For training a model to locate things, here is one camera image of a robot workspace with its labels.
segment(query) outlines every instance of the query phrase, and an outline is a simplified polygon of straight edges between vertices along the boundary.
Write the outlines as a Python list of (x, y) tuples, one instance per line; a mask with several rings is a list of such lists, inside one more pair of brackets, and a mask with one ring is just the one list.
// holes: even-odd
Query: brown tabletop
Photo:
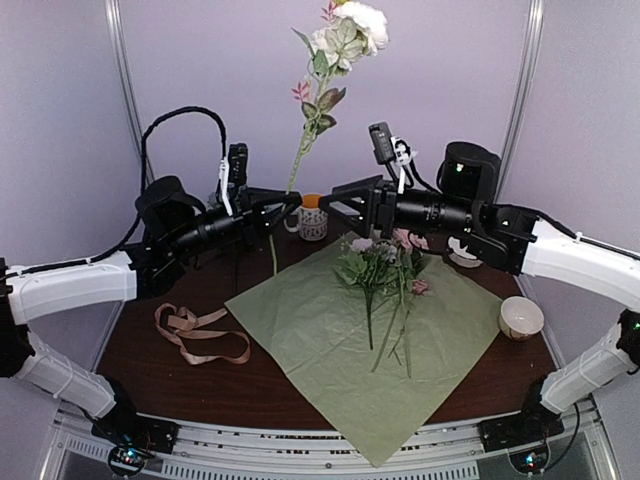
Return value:
[[(285, 268), (336, 240), (344, 229), (333, 222), (327, 239), (306, 243), (280, 230), (276, 244)], [(268, 247), (242, 253), (234, 275), (233, 255), (204, 258), (203, 269), (183, 277), (161, 298), (125, 306), (107, 345), (98, 372), (118, 379), (141, 413), (238, 427), (330, 429), (331, 425), (287, 380), (275, 361), (252, 342), (251, 359), (244, 365), (218, 360), (189, 365), (178, 348), (154, 325), (154, 312), (165, 302), (186, 306), (196, 315), (223, 307), (238, 291), (268, 279), (272, 272)], [(499, 297), (519, 295), (513, 277), (482, 266), (458, 271)], [(217, 330), (243, 330), (231, 316), (215, 324)], [(234, 335), (188, 343), (196, 354), (239, 355), (244, 343)], [(514, 342), (500, 334), (478, 364), (428, 423), (465, 420), (519, 410), (531, 382), (554, 369), (541, 337)]]

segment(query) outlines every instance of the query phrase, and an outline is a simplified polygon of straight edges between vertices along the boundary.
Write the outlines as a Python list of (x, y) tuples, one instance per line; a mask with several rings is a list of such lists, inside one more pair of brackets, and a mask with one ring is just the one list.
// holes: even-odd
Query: patterned mug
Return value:
[(317, 242), (327, 236), (329, 216), (320, 210), (318, 201), (322, 195), (308, 193), (302, 197), (302, 206), (298, 209), (298, 223), (294, 227), (284, 222), (290, 233), (297, 233), (308, 242)]

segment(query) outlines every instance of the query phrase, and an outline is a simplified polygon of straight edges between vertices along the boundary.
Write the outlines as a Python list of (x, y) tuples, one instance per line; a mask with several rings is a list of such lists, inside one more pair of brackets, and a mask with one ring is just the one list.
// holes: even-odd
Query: sheet of paper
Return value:
[[(383, 356), (371, 368), (393, 313), (378, 300), (369, 350), (364, 296), (335, 274), (338, 241), (227, 302), (305, 398), (374, 466), (382, 465), (437, 410), (498, 333), (500, 300), (429, 257), (429, 291), (408, 317), (412, 378)], [(399, 335), (396, 319), (387, 346)]]

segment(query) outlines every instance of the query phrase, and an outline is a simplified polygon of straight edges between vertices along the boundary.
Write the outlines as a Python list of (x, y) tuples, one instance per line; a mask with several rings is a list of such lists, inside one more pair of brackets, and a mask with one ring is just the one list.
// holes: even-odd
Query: purple backdrop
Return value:
[[(0, 255), (32, 265), (99, 253), (134, 218), (138, 166), (104, 2), (0, 3)], [(33, 322), (90, 366), (114, 305)], [(36, 478), (57, 402), (0, 380), (0, 477)]]
[[(144, 125), (197, 104), (220, 113), (231, 142), (250, 148), (250, 183), (284, 188), (302, 133), (290, 88), (304, 76), (307, 52), (291, 27), (320, 28), (327, 0), (123, 2), (122, 19)], [(391, 44), (346, 78), (338, 126), (304, 158), (297, 189), (332, 186), (382, 173), (368, 125), (386, 120), (420, 151), (431, 179), (453, 140), (500, 151), (520, 65), (528, 2), (500, 0), (369, 2), (389, 19)], [(172, 120), (151, 137), (160, 175), (177, 173), (206, 198), (220, 157), (213, 122)]]
[[(503, 200), (543, 209), (574, 230), (640, 250), (640, 44), (637, 2), (547, 2), (538, 69)], [(555, 281), (536, 296), (567, 361), (622, 307)], [(640, 382), (597, 395), (625, 479), (637, 474)]]

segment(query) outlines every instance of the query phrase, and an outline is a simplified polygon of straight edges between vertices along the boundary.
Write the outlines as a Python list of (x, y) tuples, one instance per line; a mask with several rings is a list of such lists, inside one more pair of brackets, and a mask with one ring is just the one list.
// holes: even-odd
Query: mug handle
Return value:
[(284, 228), (286, 228), (287, 232), (289, 233), (298, 233), (298, 231), (300, 230), (300, 226), (297, 223), (294, 227), (290, 227), (289, 225), (287, 225), (286, 218), (282, 221), (282, 223), (284, 224)]

